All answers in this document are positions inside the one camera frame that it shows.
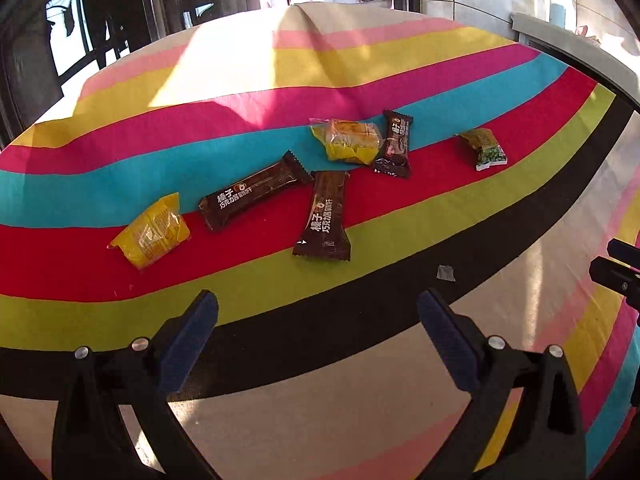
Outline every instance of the brown chocolate wafer package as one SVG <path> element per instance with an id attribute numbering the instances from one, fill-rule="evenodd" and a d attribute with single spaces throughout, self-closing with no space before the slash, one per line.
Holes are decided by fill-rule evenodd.
<path id="1" fill-rule="evenodd" d="M 307 184 L 313 179 L 297 158 L 287 152 L 275 164 L 239 180 L 200 200 L 198 207 L 209 229 L 222 229 L 228 220 L 249 206 L 295 182 Z"/>
<path id="2" fill-rule="evenodd" d="M 314 195 L 305 230 L 293 246 L 296 256 L 350 260 L 351 244 L 342 228 L 346 171 L 316 171 Z"/>
<path id="3" fill-rule="evenodd" d="M 373 161 L 373 171 L 409 178 L 409 126 L 414 118 L 393 110 L 384 110 L 386 139 Z"/>

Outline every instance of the striped tablecloth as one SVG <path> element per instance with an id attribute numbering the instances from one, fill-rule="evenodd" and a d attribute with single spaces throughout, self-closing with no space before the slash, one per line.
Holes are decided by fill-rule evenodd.
<path id="1" fill-rule="evenodd" d="M 309 170 L 354 168 L 326 160 L 309 118 L 382 126 L 383 108 L 414 117 L 414 174 L 353 169 L 350 262 L 292 256 L 309 186 L 207 231 L 198 199 L 287 149 Z M 454 135 L 477 126 L 508 165 L 475 171 Z M 302 4 L 153 43 L 0 155 L 0 412 L 48 471 L 68 352 L 152 336 L 208 288 L 220 323 L 172 407 L 224 478 L 405 480 L 468 402 L 416 325 L 435 285 L 516 348 L 564 347 L 592 471 L 630 416 L 640 334 L 587 270 L 611 237 L 638 243 L 639 135 L 638 115 L 573 68 L 420 14 Z M 176 191 L 190 240 L 142 273 L 108 250 Z M 456 283 L 435 279 L 439 264 Z"/>

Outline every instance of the green snack package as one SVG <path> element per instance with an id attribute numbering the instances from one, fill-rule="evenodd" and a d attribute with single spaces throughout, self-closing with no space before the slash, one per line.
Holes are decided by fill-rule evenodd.
<path id="1" fill-rule="evenodd" d="M 475 128 L 459 135 L 465 139 L 478 154 L 476 171 L 486 170 L 491 166 L 501 166 L 507 163 L 507 156 L 500 144 L 498 144 L 498 141 L 495 140 L 491 130 L 487 128 Z"/>

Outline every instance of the black stripe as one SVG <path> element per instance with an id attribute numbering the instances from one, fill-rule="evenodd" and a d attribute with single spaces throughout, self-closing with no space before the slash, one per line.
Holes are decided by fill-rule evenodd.
<path id="1" fill-rule="evenodd" d="M 170 400 L 263 386 L 361 352 L 416 324 L 415 299 L 429 286 L 436 286 L 449 302 L 464 296 L 522 254 L 568 211 L 631 114 L 631 107 L 616 97 L 555 176 L 483 222 L 352 282 L 216 328 L 186 386 Z M 380 240 L 380 250 L 389 243 L 392 240 Z M 439 264 L 453 266 L 455 283 L 435 279 Z M 57 399 L 72 361 L 71 352 L 1 349 L 0 394 Z"/>

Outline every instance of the blue gripper pad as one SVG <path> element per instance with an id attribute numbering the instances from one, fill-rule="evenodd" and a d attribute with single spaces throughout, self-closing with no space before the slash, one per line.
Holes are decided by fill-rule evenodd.
<path id="1" fill-rule="evenodd" d="M 180 329 L 166 343 L 158 360 L 157 388 L 164 394 L 179 392 L 184 386 L 218 322 L 218 300 L 212 292 L 203 290 L 175 321 L 179 322 Z"/>
<path id="2" fill-rule="evenodd" d="M 456 387 L 473 394 L 479 386 L 479 357 L 454 322 L 456 314 L 425 291 L 418 297 L 418 316 Z"/>
<path id="3" fill-rule="evenodd" d="M 640 249 L 613 238 L 607 244 L 607 254 L 634 269 L 640 269 Z"/>

